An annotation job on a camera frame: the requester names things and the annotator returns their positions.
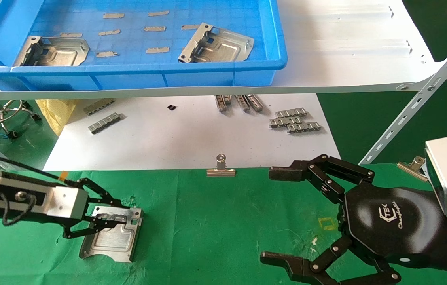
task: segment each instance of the metal shelf bracket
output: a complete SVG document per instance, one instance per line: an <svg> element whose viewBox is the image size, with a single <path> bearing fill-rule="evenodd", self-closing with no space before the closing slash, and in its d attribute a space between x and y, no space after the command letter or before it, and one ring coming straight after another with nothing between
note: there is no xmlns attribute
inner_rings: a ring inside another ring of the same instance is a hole
<svg viewBox="0 0 447 285"><path fill-rule="evenodd" d="M413 96L412 100L394 119L392 124L381 135L380 139L370 148L359 164L370 164L381 153L381 151L392 141L397 133L410 121L420 108L433 96L438 88L447 79L447 58L440 69L428 80L428 83Z"/></svg>

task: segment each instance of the yellow tape mark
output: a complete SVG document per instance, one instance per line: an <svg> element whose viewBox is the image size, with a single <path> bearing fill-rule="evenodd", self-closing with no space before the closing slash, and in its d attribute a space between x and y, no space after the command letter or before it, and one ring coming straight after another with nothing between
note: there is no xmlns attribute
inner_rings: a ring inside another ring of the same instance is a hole
<svg viewBox="0 0 447 285"><path fill-rule="evenodd" d="M67 175L68 175L68 171L62 171L62 173L60 173L59 180L62 182L65 182Z"/></svg>
<svg viewBox="0 0 447 285"><path fill-rule="evenodd" d="M334 231L338 229L338 224L331 217L319 218L320 228L324 231Z"/></svg>

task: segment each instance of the orange tape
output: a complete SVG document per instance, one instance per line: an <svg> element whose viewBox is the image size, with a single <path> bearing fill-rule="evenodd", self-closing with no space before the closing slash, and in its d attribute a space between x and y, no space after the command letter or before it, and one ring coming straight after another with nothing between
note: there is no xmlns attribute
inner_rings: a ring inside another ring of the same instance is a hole
<svg viewBox="0 0 447 285"><path fill-rule="evenodd" d="M59 180L62 182L65 182L67 175L68 175L68 171L62 171L62 173L60 173Z"/></svg>

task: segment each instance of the yellow cloth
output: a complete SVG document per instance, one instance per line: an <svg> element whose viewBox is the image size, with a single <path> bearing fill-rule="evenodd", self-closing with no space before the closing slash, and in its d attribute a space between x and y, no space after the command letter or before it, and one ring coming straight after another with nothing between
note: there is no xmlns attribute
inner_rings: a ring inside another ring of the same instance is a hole
<svg viewBox="0 0 447 285"><path fill-rule="evenodd" d="M46 117L49 126L55 132L60 135L64 126L67 124L70 114L74 110L77 99L71 100L58 100L58 99L43 99L35 100L42 114Z"/></svg>

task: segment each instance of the silver screw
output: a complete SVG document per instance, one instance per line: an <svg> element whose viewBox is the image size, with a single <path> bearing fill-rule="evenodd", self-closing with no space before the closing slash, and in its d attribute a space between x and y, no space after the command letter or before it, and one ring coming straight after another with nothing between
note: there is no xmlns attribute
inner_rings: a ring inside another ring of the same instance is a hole
<svg viewBox="0 0 447 285"><path fill-rule="evenodd" d="M16 192L14 195L14 200L18 202L23 202L27 199L27 193L25 191Z"/></svg>

